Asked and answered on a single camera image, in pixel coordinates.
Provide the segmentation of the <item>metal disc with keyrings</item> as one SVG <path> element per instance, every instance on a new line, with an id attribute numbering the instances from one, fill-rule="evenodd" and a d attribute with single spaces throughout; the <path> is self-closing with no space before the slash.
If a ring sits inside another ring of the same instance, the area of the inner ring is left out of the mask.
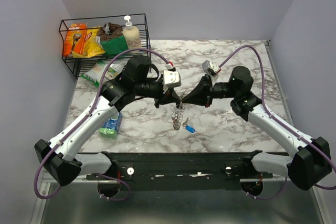
<path id="1" fill-rule="evenodd" d="M 184 111 L 185 111 L 185 106 L 182 102 L 176 105 L 174 113 L 171 117 L 173 129 L 176 131 L 178 131 L 181 128 Z"/>

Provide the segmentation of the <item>key with blue tag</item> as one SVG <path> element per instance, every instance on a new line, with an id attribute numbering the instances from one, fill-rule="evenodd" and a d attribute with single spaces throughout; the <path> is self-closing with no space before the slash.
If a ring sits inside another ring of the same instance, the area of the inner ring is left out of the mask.
<path id="1" fill-rule="evenodd" d="M 190 125 L 188 124 L 188 120 L 189 120 L 189 118 L 187 118 L 187 119 L 182 123 L 183 128 L 186 129 L 187 131 L 189 131 L 190 133 L 195 133 L 195 129 L 194 129 L 192 126 L 190 126 Z"/>

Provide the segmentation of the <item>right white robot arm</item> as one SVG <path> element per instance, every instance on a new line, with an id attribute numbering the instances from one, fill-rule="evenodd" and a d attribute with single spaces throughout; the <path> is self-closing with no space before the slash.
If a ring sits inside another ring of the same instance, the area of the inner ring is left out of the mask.
<path id="1" fill-rule="evenodd" d="M 230 98 L 237 116 L 257 126 L 288 153 L 288 157 L 257 152 L 241 165 L 249 178 L 259 172 L 290 178 L 300 189 L 309 190 L 332 171 L 330 146 L 322 137 L 312 138 L 271 112 L 251 91 L 253 78 L 248 68 L 235 67 L 228 82 L 213 83 L 213 71 L 207 70 L 198 85 L 182 99 L 183 103 L 209 107 L 214 99 Z"/>

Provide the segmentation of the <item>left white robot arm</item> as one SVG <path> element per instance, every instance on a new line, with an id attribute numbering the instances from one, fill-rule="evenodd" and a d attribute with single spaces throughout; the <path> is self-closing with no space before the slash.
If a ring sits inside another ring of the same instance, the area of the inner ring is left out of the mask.
<path id="1" fill-rule="evenodd" d="M 108 153 L 79 151 L 94 132 L 136 97 L 153 98 L 156 108 L 180 103 L 174 91 L 181 85 L 179 72 L 169 63 L 162 74 L 149 78 L 149 69 L 154 67 L 149 57 L 133 56 L 119 75 L 102 85 L 98 96 L 66 129 L 49 141 L 35 144 L 40 163 L 60 186 L 70 184 L 79 175 L 100 174 L 104 179 L 116 175 L 116 162 Z"/>

